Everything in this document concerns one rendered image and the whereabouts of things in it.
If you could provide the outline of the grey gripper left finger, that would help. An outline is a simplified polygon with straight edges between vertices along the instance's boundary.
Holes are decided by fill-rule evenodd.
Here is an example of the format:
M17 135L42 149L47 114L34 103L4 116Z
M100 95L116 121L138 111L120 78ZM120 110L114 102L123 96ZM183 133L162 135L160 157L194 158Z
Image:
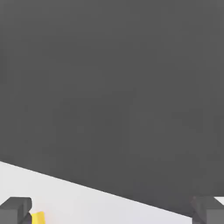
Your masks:
M10 197L0 205L0 224L32 224L30 197Z

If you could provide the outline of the small yellow cube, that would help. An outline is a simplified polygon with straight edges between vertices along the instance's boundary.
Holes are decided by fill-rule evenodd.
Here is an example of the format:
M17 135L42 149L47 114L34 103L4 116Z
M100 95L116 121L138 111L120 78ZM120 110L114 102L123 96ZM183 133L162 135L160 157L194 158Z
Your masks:
M45 213L43 211L32 213L32 223L31 224L46 224Z

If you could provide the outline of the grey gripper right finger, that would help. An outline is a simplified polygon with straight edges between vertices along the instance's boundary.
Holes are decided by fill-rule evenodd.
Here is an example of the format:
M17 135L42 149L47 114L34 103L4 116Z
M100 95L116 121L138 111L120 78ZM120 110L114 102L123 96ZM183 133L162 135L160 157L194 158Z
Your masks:
M224 224L224 205L213 196L194 196L192 224Z

